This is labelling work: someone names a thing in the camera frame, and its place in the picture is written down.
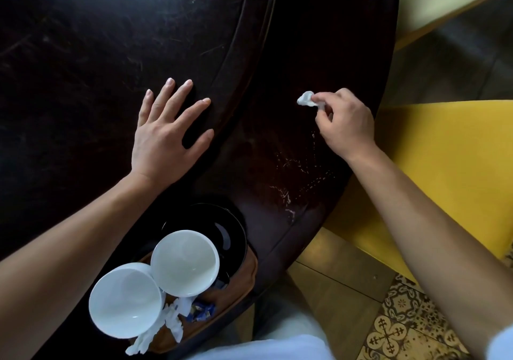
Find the wooden tray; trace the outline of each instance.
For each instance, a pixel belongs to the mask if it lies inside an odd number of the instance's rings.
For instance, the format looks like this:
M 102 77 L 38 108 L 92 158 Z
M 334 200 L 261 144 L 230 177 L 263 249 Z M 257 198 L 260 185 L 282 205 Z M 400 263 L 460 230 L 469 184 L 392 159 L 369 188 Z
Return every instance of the wooden tray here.
M 151 253 L 148 253 L 140 260 L 142 263 L 150 264 Z M 211 323 L 227 313 L 232 307 L 238 304 L 249 294 L 255 284 L 255 276 L 258 269 L 258 260 L 251 248 L 248 246 L 246 258 L 237 273 L 231 278 L 230 284 L 224 290 L 208 289 L 198 295 L 197 299 L 204 303 L 215 304 L 215 313 L 207 321 L 187 322 L 185 317 L 179 315 L 184 327 L 182 343 L 194 337 Z M 172 304 L 176 297 L 167 294 L 166 303 Z M 148 350 L 154 353 L 164 353 L 174 349 L 179 344 L 174 340 L 171 331 L 164 325 L 157 332 Z

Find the person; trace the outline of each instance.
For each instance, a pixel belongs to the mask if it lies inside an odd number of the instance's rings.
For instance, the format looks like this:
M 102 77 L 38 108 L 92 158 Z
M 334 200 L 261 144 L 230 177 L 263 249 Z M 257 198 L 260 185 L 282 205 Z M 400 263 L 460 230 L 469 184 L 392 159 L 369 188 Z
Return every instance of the person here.
M 188 150 L 182 137 L 210 99 L 176 115 L 192 88 L 146 93 L 132 170 L 101 197 L 0 262 L 0 353 L 28 359 L 86 293 L 123 236 L 151 202 L 209 147 L 213 131 Z M 470 353 L 513 357 L 513 279 L 509 270 L 431 201 L 374 142 L 371 113 L 349 90 L 317 93 L 316 122 L 329 147 L 354 171 L 410 270 L 442 309 Z M 204 348 L 189 357 L 332 359 L 326 337 L 292 281 L 280 280 L 255 309 L 255 341 Z

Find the round table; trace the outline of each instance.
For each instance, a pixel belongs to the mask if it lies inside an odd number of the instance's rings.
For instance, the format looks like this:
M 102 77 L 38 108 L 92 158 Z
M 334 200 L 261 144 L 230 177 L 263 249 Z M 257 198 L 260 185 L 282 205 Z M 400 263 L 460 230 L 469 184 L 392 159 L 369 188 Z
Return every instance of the round table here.
M 170 354 L 183 356 L 251 305 L 334 207 L 350 170 L 320 137 L 315 110 L 295 100 L 306 90 L 348 87 L 375 112 L 398 0 L 0 2 L 13 8 L 0 45 L 2 256 L 129 171 L 146 88 L 190 77 L 196 93 L 189 103 L 212 98 L 186 140 L 214 127 L 211 148 L 143 214 L 101 273 L 131 260 L 185 202 L 226 200 L 240 211 L 259 259 L 255 287 Z M 124 356 L 125 341 L 91 324 L 87 297 L 37 357 Z

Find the white bowl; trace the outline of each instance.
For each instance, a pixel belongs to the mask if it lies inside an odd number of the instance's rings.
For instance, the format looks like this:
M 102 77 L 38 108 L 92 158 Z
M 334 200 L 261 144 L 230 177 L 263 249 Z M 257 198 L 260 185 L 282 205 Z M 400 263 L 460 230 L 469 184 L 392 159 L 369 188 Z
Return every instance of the white bowl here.
M 151 255 L 151 275 L 157 285 L 176 297 L 207 290 L 217 278 L 219 254 L 207 236 L 178 230 L 157 244 Z
M 144 263 L 128 263 L 108 272 L 89 296 L 89 314 L 99 330 L 115 338 L 147 331 L 164 307 L 165 294 Z

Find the black plate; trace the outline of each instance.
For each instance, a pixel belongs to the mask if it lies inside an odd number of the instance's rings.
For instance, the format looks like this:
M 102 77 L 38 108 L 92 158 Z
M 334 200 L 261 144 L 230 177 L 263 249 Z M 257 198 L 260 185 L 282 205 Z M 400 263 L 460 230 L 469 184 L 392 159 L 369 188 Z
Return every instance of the black plate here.
M 212 240 L 219 253 L 219 271 L 229 277 L 234 276 L 246 258 L 246 231 L 228 209 L 207 203 L 194 204 L 162 227 L 164 234 L 181 229 L 194 230 Z

